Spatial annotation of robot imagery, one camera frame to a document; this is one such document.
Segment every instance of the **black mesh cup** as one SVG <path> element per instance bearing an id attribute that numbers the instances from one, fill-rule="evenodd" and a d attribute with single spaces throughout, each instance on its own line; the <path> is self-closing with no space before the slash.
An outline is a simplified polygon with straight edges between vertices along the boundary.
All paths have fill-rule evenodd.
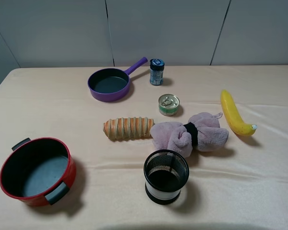
<path id="1" fill-rule="evenodd" d="M 146 159 L 144 175 L 148 197 L 157 204 L 168 205 L 179 197 L 189 178 L 189 166 L 180 154 L 162 149 Z"/>

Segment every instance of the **tin can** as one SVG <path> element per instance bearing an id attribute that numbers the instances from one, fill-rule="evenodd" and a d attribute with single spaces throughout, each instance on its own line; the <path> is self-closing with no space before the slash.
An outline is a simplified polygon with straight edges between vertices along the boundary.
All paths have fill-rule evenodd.
<path id="1" fill-rule="evenodd" d="M 159 97 L 159 112 L 164 116 L 173 116 L 178 111 L 180 101 L 173 94 L 164 94 Z"/>
<path id="2" fill-rule="evenodd" d="M 150 60 L 150 83 L 152 85 L 162 85 L 163 83 L 164 61 L 161 59 Z"/>

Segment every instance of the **tablecloth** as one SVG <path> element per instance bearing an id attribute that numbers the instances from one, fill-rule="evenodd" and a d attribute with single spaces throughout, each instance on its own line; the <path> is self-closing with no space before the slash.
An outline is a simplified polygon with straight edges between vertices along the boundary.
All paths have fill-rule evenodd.
<path id="1" fill-rule="evenodd" d="M 161 86 L 141 67 L 129 94 L 113 103 L 90 95 L 87 79 L 99 69 L 16 69 L 0 85 L 0 168 L 27 137 L 62 140 L 77 164 L 73 187 L 53 206 L 31 208 L 0 189 L 0 230 L 288 230 L 288 66 L 166 66 Z M 225 147 L 193 152 L 179 199 L 155 204 L 143 174 L 152 140 L 112 142 L 103 123 L 146 116 L 186 124 L 194 114 L 221 112 L 222 89 L 257 131 L 239 138 L 221 118 Z M 180 99 L 175 116 L 158 111 L 165 93 Z"/>

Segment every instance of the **white band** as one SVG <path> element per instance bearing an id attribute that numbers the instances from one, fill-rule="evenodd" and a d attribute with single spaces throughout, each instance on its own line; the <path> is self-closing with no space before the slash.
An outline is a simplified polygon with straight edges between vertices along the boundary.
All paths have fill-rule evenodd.
<path id="1" fill-rule="evenodd" d="M 158 191 L 156 190 L 155 188 L 153 188 L 149 182 L 146 182 L 146 187 L 147 187 L 147 190 L 149 191 L 149 193 L 154 196 L 155 198 L 159 199 L 159 200 L 170 200 L 170 199 L 173 199 L 175 198 L 180 190 L 177 190 L 175 192 L 171 192 L 171 193 L 165 193 L 165 192 L 161 192 L 161 191 Z"/>

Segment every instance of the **stuffed toy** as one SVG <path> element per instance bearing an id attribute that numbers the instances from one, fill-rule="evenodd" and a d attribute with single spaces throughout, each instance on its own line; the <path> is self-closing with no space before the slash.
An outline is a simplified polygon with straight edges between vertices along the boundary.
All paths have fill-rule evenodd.
<path id="1" fill-rule="evenodd" d="M 214 151 L 223 147 L 229 132 L 220 127 L 222 113 L 211 115 L 199 113 L 193 115 L 188 124 L 180 122 L 162 122 L 150 129 L 156 150 L 172 150 L 183 157 L 189 157 L 192 149 Z"/>

